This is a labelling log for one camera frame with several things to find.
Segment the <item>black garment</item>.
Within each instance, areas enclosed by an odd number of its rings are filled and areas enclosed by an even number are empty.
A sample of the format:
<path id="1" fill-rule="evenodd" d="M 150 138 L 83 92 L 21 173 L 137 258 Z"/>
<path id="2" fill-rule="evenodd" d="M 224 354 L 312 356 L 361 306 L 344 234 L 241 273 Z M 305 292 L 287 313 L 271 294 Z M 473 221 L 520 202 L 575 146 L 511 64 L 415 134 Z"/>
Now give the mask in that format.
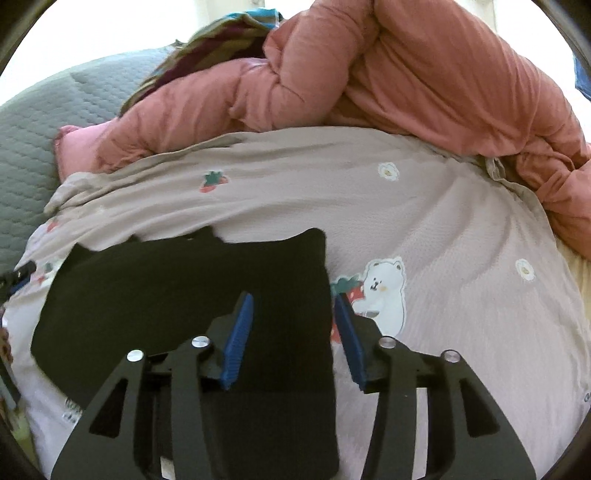
<path id="1" fill-rule="evenodd" d="M 204 396 L 219 479 L 330 479 L 339 470 L 332 297 L 325 234 L 226 243 L 205 227 L 75 245 L 58 270 L 31 343 L 39 368 L 86 407 L 125 354 L 176 349 L 253 298 L 238 381 Z"/>

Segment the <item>mauve printed bed sheet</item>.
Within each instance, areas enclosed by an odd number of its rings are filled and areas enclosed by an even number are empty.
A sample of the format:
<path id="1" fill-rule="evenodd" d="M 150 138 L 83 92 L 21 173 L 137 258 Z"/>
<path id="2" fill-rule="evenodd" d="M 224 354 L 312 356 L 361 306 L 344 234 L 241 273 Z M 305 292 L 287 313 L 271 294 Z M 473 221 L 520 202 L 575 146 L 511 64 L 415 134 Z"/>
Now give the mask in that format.
<path id="1" fill-rule="evenodd" d="M 496 160 L 361 128 L 238 133 L 112 174 L 74 174 L 46 214 L 24 253 L 38 272 L 5 315 L 44 473 L 81 414 L 29 351 L 56 269 L 75 244 L 101 250 L 208 225 L 228 242 L 324 231 L 332 285 L 353 295 L 356 312 L 392 318 L 411 349 L 459 351 L 538 475 L 589 411 L 590 291 L 576 284 L 536 196 Z"/>

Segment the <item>beige mattress edge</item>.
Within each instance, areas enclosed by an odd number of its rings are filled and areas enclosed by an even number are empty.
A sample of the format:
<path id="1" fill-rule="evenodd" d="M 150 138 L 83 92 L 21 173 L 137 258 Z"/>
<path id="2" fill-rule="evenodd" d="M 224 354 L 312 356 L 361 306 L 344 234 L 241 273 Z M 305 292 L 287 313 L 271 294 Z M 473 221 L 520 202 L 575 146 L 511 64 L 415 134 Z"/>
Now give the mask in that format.
<path id="1" fill-rule="evenodd" d="M 590 261 L 580 256 L 568 247 L 558 237 L 555 238 L 559 252 L 564 257 L 567 266 L 577 284 L 585 307 L 588 320 L 591 319 L 591 264 Z"/>

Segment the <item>multicolour striped blanket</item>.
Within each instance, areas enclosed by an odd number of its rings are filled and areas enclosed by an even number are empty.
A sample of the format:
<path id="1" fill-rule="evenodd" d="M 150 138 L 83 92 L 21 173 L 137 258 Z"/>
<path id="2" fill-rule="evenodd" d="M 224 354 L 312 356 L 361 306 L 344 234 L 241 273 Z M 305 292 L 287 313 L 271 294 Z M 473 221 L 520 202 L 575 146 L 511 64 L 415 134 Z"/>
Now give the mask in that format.
<path id="1" fill-rule="evenodd" d="M 263 58 L 267 35 L 283 22 L 276 9 L 230 13 L 198 30 L 187 42 L 175 42 L 171 53 L 122 104 L 118 116 L 171 81 L 229 60 Z"/>

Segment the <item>pink quilted comforter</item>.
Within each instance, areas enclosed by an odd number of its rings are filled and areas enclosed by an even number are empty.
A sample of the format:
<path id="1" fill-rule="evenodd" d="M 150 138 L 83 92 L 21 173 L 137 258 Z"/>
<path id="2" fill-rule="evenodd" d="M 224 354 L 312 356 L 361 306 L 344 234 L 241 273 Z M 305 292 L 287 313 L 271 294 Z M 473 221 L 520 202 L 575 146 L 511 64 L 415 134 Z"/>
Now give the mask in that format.
<path id="1" fill-rule="evenodd" d="M 501 158 L 555 234 L 590 253 L 590 147 L 560 87 L 453 1 L 318 1 L 256 58 L 167 81 L 118 117 L 65 126 L 58 174 L 110 173 L 233 132 L 311 126 L 415 136 Z"/>

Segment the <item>dark monitor screen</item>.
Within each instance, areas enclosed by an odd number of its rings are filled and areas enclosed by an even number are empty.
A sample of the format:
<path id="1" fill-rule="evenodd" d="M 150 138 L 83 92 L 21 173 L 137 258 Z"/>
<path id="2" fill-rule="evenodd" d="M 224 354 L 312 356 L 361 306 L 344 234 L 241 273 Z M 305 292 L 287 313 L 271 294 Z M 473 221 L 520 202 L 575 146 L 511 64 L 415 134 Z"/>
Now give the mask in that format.
<path id="1" fill-rule="evenodd" d="M 575 88 L 588 101 L 591 100 L 591 80 L 577 56 L 574 56 Z"/>

